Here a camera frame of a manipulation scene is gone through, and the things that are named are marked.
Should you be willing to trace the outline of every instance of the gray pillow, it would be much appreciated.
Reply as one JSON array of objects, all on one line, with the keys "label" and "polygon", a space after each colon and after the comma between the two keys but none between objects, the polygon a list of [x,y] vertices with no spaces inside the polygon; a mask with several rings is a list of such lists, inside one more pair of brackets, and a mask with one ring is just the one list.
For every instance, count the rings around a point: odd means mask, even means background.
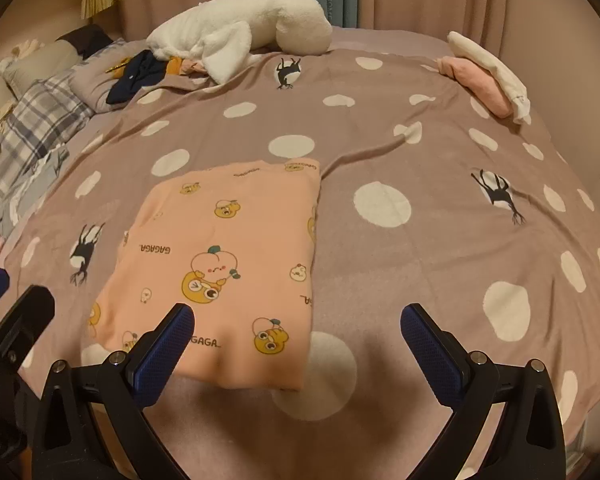
[{"label": "gray pillow", "polygon": [[109,45],[100,54],[90,57],[84,64],[75,68],[74,76],[69,82],[71,91],[97,114],[124,107],[124,103],[120,105],[106,103],[109,90],[118,81],[113,79],[113,72],[106,71],[116,66],[125,57],[133,57],[146,48],[145,40]]},{"label": "gray pillow", "polygon": [[4,71],[4,79],[20,99],[36,79],[49,79],[81,61],[71,43],[58,40],[11,64]]}]

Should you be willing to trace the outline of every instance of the polka dot blanket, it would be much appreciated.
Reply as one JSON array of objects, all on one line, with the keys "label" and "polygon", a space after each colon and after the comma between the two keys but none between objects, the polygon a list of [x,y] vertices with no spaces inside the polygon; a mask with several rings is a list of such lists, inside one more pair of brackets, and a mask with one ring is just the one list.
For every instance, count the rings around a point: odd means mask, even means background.
[{"label": "polka dot blanket", "polygon": [[34,391],[56,359],[94,364],[115,350],[91,337],[92,306],[154,186],[307,156],[322,184],[304,388],[223,390],[173,376],[145,413],[182,468],[218,480],[408,476],[450,414],[400,335],[411,302],[469,351],[544,361],[574,438],[600,399],[600,215],[535,112],[520,126],[497,120],[430,59],[352,50],[267,55],[222,86],[183,80],[136,96],[6,259],[1,314],[31,283],[56,298],[22,369]]}]

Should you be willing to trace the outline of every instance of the pink plush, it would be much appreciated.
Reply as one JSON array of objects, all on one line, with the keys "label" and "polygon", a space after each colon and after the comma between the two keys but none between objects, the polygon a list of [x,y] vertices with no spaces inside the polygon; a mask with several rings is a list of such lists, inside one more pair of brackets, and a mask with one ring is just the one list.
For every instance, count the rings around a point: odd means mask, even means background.
[{"label": "pink plush", "polygon": [[438,71],[471,90],[496,117],[504,119],[513,113],[511,102],[498,82],[473,61],[445,56],[438,60]]}]

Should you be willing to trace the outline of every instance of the black deer print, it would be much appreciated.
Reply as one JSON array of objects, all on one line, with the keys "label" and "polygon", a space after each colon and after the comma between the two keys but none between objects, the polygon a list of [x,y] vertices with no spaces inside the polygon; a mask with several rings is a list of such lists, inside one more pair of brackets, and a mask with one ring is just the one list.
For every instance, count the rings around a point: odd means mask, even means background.
[{"label": "black deer print", "polygon": [[96,243],[100,238],[102,232],[102,225],[92,225],[87,229],[85,224],[78,237],[77,245],[75,246],[74,252],[69,256],[69,263],[74,269],[78,269],[74,272],[69,281],[74,285],[81,285],[87,279],[87,269],[91,263],[91,257],[93,256],[93,250],[96,248]]},{"label": "black deer print", "polygon": [[292,84],[286,82],[286,78],[289,76],[289,74],[296,72],[300,73],[300,59],[301,58],[298,58],[296,61],[295,59],[291,58],[291,64],[285,66],[285,59],[281,58],[280,64],[276,67],[276,71],[278,72],[278,81],[280,83],[278,90],[281,88],[294,87]]},{"label": "black deer print", "polygon": [[525,223],[525,217],[523,217],[516,209],[516,205],[513,203],[513,199],[508,191],[509,184],[504,178],[494,173],[493,176],[496,179],[496,189],[493,189],[484,181],[484,170],[480,170],[480,180],[478,180],[473,173],[471,176],[487,192],[491,204],[495,204],[496,202],[506,202],[507,205],[509,205],[509,209],[511,209],[513,213],[512,221],[515,225]]}]

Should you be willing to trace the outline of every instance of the beige wall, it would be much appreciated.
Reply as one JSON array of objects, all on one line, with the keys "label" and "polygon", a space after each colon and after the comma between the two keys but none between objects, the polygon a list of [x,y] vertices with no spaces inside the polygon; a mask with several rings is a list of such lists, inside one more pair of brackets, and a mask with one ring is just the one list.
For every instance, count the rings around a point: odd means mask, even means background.
[{"label": "beige wall", "polygon": [[[82,0],[13,0],[0,18],[0,59],[24,40],[35,38],[49,43],[85,25],[87,20],[80,18],[81,3]],[[105,10],[94,21],[112,38],[120,36],[117,8]]]},{"label": "beige wall", "polygon": [[600,18],[587,0],[507,0],[500,57],[600,210]]}]

